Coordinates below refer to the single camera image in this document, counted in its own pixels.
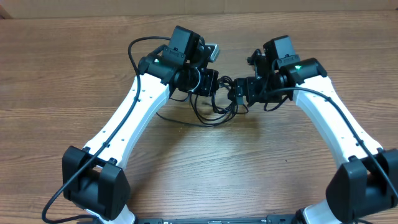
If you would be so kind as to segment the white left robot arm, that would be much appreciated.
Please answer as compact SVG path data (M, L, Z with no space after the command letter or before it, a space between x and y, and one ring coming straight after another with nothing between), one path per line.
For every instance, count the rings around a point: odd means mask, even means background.
M62 157L65 199L86 210L79 223L134 223L128 209L130 185L124 170L137 140L174 90L209 96L217 89L218 56L207 45L187 55L161 46L142 57L129 93L102 130L83 149L70 146Z

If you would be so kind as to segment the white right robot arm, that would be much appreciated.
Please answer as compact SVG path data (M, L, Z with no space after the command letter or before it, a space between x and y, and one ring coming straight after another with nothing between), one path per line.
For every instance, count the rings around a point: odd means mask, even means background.
M340 100L315 58L248 58L255 77L237 78L228 98L239 105L292 100L326 142L338 170L326 198L300 209L293 223L357 223L397 206L397 150L385 151Z

